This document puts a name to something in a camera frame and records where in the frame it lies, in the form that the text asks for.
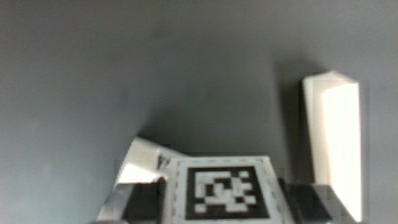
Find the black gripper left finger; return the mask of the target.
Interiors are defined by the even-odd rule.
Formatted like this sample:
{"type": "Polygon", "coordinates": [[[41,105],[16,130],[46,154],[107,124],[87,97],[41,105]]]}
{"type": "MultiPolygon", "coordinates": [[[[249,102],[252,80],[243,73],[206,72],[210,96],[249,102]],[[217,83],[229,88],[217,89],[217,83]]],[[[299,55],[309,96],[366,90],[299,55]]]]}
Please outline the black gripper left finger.
{"type": "Polygon", "coordinates": [[[167,181],[117,184],[94,224],[160,224],[167,181]]]}

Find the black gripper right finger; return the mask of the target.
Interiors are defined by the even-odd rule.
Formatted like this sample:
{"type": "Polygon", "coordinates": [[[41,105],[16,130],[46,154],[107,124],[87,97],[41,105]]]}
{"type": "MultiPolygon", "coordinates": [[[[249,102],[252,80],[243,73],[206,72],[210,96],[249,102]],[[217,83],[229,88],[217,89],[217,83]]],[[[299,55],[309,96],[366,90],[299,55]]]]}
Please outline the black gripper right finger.
{"type": "Polygon", "coordinates": [[[279,178],[290,209],[288,224],[355,224],[355,220],[329,185],[290,183],[279,178]]]}

